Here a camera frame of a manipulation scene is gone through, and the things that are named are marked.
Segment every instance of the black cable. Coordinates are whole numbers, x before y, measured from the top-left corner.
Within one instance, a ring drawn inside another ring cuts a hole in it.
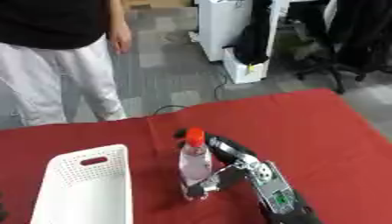
[[[157,110],[154,112],[154,114],[152,114],[152,115],[155,116],[155,115],[157,115],[161,110],[169,109],[169,108],[181,108],[181,109],[186,109],[187,107],[185,107],[185,106],[180,106],[180,105],[166,105],[166,106],[163,106],[163,107],[157,109]]]
[[[219,86],[217,86],[217,87],[213,90],[213,98],[214,98],[217,102],[221,101],[221,98],[218,96],[218,90],[219,90],[220,88],[223,88],[224,86],[226,86],[226,84],[228,84],[228,77],[227,77],[225,74],[223,74],[222,76],[225,78],[225,80],[224,80]]]
[[[221,100],[220,97],[218,96],[218,90],[219,90],[220,88],[223,88],[224,86],[226,86],[226,84],[228,84],[228,77],[227,77],[225,74],[223,74],[222,76],[225,78],[225,80],[224,80],[219,86],[217,86],[217,87],[213,90],[213,98],[214,98],[217,102],[219,102],[219,101]],[[155,116],[155,115],[157,115],[161,110],[169,109],[169,108],[181,108],[181,109],[186,109],[187,107],[185,107],[185,106],[180,106],[180,105],[166,105],[166,106],[163,106],[163,107],[157,109],[152,115]]]

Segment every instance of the black shirt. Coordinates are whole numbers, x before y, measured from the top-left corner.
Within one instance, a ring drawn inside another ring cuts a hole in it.
[[[107,30],[109,0],[0,0],[0,42],[75,49]]]

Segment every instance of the white box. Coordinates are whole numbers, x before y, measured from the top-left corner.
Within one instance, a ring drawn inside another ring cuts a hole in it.
[[[132,224],[127,147],[121,144],[53,158],[31,224]]]
[[[199,42],[209,61],[223,60],[223,47],[233,44],[249,24],[252,0],[199,0]]]
[[[265,63],[246,66],[234,56],[233,48],[224,50],[223,65],[235,84],[257,82],[265,78]]]

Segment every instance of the white pants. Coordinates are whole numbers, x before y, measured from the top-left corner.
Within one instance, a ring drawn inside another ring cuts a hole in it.
[[[0,43],[0,81],[15,93],[24,124],[67,122],[61,103],[62,74],[79,86],[99,120],[125,118],[104,36],[92,45],[61,51]]]

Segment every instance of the red tablecloth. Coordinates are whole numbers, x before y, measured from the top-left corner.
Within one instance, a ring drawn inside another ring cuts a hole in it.
[[[264,223],[243,182],[206,201],[179,191],[172,132],[198,126],[233,138],[275,161],[331,224],[392,220],[392,147],[336,94],[311,90],[208,103],[120,122],[49,125],[0,132],[0,191],[10,217],[28,223],[48,161],[58,154],[126,144],[136,224]]]

